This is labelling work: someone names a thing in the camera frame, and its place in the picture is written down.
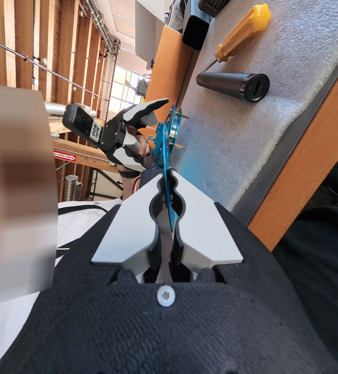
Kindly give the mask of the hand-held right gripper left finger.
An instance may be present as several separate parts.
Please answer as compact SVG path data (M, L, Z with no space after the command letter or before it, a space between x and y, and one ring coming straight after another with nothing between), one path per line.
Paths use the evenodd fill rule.
M161 231L167 213L157 176L118 208L92 257L93 265L132 270L139 283L155 283L162 263Z

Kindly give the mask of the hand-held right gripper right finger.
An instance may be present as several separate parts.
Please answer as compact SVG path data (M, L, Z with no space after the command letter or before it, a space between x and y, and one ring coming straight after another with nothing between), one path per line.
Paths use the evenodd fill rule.
M182 249L180 263L194 273L214 265L241 263L243 256L213 200L176 171L171 174L176 181L174 196L182 203L175 228Z

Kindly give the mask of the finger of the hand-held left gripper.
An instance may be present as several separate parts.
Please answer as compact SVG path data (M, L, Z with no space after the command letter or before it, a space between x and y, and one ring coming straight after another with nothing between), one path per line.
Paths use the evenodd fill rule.
M147 170L143 158L125 147L113 148L109 151L109 160L125 168L143 172Z
M168 102L168 98L165 98L132 105L120 111L115 116L115 120L123 120L126 124L129 124L135 129L146 128L146 126L153 127L158 123L154 111L166 105Z

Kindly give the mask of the black servo motor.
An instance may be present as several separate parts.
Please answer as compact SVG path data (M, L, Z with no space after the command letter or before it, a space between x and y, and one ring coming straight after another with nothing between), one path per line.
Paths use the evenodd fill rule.
M164 193L165 192L165 179L164 179L164 170L162 168L148 169L148 170L143 171L139 188L142 188L143 186L147 185L151 180L154 180L157 176L161 177L158 183L159 183L161 192Z

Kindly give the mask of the blue round turntable base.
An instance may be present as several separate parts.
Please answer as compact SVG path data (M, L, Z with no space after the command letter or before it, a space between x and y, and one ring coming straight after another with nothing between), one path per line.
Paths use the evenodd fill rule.
M176 105L172 105L169 114L165 120L165 124L169 135L169 150L173 151L174 148L183 149L186 148L176 143L177 135L179 133L182 119L182 109L176 110ZM156 129L156 138L154 140L154 148L152 153L154 154L152 169L157 169L163 166L163 130L164 123L159 122Z

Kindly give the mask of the thin blue round plate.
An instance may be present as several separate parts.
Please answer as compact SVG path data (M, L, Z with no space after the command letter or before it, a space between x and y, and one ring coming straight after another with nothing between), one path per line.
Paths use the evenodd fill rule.
M174 232L175 227L175 212L172 207L172 197L170 192L169 186L169 170L171 168L171 152L169 147L169 133L168 133L168 125L165 123L158 123L157 126L157 142L158 145L158 161L155 161L155 165L159 167L160 162L163 163L163 170L164 170L164 185L165 185L165 200L166 200L166 207L169 216L169 223L171 232Z

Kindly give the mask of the person's left forearm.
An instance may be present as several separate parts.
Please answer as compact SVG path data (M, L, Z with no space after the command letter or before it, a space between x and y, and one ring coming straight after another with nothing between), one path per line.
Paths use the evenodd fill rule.
M131 171L131 169L126 168L122 165L117 165L119 171ZM132 194L138 191L139 186L140 186L140 180L142 177L142 173L140 174L139 177L134 178L134 179L125 179L121 177L122 184L123 184L123 198L122 200L126 200L129 198Z

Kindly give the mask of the person's left hand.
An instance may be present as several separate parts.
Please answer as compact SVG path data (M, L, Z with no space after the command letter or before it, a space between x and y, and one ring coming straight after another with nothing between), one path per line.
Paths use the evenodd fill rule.
M139 155L141 157L145 157L150 153L150 145L147 143L145 137L143 135L135 135L135 138L140 143Z

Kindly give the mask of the bright paned window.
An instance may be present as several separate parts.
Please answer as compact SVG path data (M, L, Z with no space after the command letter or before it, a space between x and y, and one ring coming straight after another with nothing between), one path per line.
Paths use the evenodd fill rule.
M115 117L121 110L131 105L139 104L143 97L136 94L139 80L143 76L119 65L115 68L115 74L111 87L107 121Z

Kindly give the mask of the red and white sign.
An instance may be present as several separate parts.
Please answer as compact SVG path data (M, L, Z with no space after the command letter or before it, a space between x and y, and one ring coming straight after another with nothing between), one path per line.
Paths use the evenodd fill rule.
M76 156L64 152L59 152L58 150L54 150L54 157L57 159L76 163Z

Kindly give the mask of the black electric screwdriver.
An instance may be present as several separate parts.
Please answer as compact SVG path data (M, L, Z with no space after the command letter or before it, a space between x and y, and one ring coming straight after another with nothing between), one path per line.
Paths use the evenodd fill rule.
M262 100L270 88L269 77L261 73L201 72L196 82L201 87L249 103Z

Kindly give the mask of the ceiling pipes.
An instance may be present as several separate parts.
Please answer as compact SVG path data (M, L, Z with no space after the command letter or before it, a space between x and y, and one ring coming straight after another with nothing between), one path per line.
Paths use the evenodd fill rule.
M119 39L113 37L110 34L108 27L106 26L104 17L96 0L85 0L88 10L91 14L92 21L96 28L99 30L102 39L104 40L107 48L107 52L110 55L117 56L121 46Z

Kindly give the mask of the dark grey case sleeve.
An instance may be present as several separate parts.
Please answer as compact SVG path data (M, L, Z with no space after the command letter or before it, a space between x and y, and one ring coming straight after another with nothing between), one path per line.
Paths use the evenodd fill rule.
M198 0L187 1L182 33L183 43L196 51L202 49L212 20L210 15L199 9L198 2Z

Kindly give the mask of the grey foam mat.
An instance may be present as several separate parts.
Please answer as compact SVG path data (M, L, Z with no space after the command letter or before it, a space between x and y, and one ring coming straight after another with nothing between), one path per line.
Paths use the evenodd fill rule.
M264 73L267 96L250 104L198 86L196 76L255 4L264 33L210 72ZM213 19L182 109L189 117L174 168L247 224L338 78L338 1L230 1Z

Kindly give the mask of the person's black pants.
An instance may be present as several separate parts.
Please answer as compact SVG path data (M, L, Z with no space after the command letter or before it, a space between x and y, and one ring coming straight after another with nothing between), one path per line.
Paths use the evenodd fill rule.
M338 207L321 206L301 213L273 255L338 362Z

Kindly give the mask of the person's white shirt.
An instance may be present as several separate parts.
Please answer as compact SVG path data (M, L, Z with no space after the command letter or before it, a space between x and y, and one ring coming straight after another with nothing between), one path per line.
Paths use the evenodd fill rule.
M105 212L83 209L59 215L57 248L81 237ZM0 303L0 359L25 324L39 292Z

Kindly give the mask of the silver air duct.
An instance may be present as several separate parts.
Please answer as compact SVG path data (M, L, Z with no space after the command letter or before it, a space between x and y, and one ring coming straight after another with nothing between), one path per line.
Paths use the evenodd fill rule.
M76 110L76 107L81 108L92 118L96 118L97 116L97 112L93 110L90 106L82 105L79 103L63 105L53 102L44 102L44 104L48 116L63 117L66 111Z

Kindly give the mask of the round ribbed metal duct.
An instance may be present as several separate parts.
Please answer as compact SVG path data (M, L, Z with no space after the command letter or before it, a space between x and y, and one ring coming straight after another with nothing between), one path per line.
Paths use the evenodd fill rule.
M64 202L75 201L77 192L78 176L68 175L64 180Z

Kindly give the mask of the yellow handled screwdriver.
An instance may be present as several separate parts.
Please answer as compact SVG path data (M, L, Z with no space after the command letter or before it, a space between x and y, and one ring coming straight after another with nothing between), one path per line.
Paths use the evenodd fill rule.
M267 3L253 6L226 36L223 43L218 45L215 59L201 72L208 71L215 63L227 62L230 57L240 52L267 29L270 18L271 13Z

